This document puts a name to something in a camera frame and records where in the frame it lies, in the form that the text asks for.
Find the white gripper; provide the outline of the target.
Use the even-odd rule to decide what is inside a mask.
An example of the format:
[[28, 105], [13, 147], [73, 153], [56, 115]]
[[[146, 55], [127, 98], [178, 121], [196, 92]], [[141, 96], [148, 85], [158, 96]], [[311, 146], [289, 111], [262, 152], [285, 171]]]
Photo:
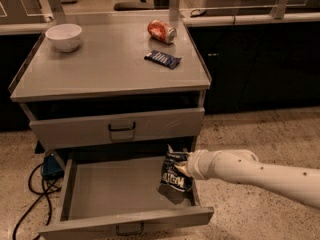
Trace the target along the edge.
[[174, 167], [183, 175], [196, 180], [208, 179], [208, 168], [214, 153], [208, 150], [196, 150], [189, 154], [188, 160], [176, 163]]

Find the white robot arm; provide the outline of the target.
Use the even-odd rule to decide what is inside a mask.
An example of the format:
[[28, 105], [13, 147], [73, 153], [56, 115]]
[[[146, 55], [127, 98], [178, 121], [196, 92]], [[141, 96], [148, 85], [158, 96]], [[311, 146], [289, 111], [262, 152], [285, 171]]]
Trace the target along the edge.
[[252, 185], [304, 205], [320, 207], [320, 170], [266, 164], [250, 150], [196, 150], [176, 168], [196, 180]]

